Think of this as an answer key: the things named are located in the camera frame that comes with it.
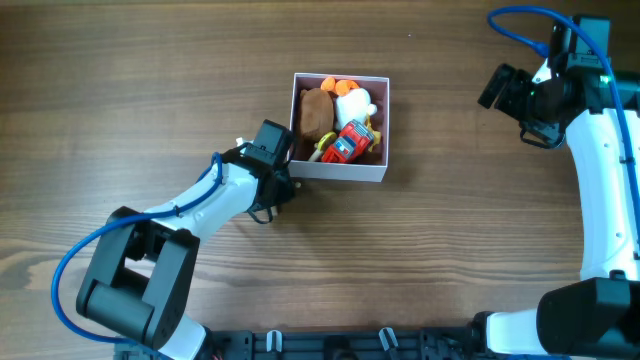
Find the black base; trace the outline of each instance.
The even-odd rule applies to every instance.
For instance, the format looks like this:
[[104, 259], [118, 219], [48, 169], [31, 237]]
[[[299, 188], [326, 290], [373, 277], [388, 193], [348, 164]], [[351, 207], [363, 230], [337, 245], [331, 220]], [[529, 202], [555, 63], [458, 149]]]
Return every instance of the black base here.
[[[462, 360], [505, 359], [496, 354], [465, 354], [468, 328], [426, 328], [394, 331], [397, 347], [386, 351], [377, 332], [307, 332], [282, 334], [281, 351], [267, 351], [266, 333], [211, 332], [220, 360]], [[140, 348], [116, 346], [114, 359], [156, 360]]]

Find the orange plush toy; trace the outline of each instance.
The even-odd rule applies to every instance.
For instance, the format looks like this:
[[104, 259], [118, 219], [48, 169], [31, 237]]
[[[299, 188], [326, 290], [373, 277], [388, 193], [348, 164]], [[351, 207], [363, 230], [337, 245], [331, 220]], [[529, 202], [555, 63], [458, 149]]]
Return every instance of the orange plush toy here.
[[351, 91], [351, 89], [359, 89], [360, 86], [356, 84], [353, 80], [340, 80], [336, 82], [336, 79], [329, 76], [324, 79], [322, 85], [320, 85], [320, 89], [324, 91], [331, 91], [338, 96], [345, 96]]

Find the toy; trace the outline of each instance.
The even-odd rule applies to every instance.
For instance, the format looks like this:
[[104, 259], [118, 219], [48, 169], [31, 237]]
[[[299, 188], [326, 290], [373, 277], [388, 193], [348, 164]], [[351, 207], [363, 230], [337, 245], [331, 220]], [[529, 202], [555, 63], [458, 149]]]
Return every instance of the toy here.
[[350, 121], [322, 156], [322, 162], [348, 164], [353, 162], [374, 141], [373, 134], [361, 123]]
[[368, 114], [367, 120], [365, 121], [364, 125], [373, 134], [373, 143], [371, 144], [371, 146], [369, 146], [369, 152], [372, 152], [373, 148], [376, 145], [380, 144], [380, 142], [382, 141], [382, 133], [380, 131], [373, 130], [373, 126], [371, 126], [371, 116], [369, 116]]
[[338, 135], [333, 131], [326, 133], [322, 137], [322, 139], [320, 139], [320, 141], [313, 144], [316, 150], [313, 152], [313, 154], [311, 154], [309, 161], [311, 162], [318, 161], [318, 159], [320, 159], [322, 154], [324, 154], [324, 152], [327, 151], [329, 146], [333, 144], [333, 142], [336, 141], [337, 138], [338, 138]]
[[378, 107], [371, 104], [371, 96], [365, 89], [361, 89], [353, 80], [340, 80], [329, 76], [324, 79], [320, 89], [333, 92], [338, 95], [336, 99], [335, 129], [342, 130], [351, 120], [364, 124], [367, 115], [371, 116], [378, 111]]
[[331, 91], [338, 96], [346, 96], [351, 89], [359, 89], [360, 86], [353, 80], [340, 80], [336, 82], [332, 76], [324, 79], [320, 88], [324, 91]]
[[365, 89], [353, 89], [349, 94], [340, 96], [336, 99], [336, 130], [342, 130], [342, 128], [351, 120], [355, 120], [360, 124], [364, 124], [364, 121], [368, 116], [375, 114], [378, 111], [378, 107], [371, 103], [371, 96]]
[[320, 141], [333, 127], [333, 101], [322, 89], [300, 92], [300, 123], [298, 134], [306, 140]]

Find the brown plush toy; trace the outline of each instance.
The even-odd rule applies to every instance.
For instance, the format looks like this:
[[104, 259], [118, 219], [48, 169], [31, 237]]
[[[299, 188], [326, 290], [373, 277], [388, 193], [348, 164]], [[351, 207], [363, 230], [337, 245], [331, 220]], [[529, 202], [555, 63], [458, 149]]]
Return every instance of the brown plush toy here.
[[333, 100], [322, 89], [302, 90], [300, 92], [299, 135], [314, 142], [333, 129]]

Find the white plush toy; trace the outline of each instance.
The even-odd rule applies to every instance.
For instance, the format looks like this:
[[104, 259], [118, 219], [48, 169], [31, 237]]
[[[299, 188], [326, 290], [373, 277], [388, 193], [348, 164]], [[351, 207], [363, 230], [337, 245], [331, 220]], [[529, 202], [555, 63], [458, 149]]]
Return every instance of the white plush toy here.
[[378, 107], [371, 103], [367, 90], [351, 89], [347, 95], [336, 99], [336, 130], [342, 130], [351, 120], [364, 124], [367, 115], [371, 116], [377, 111]]

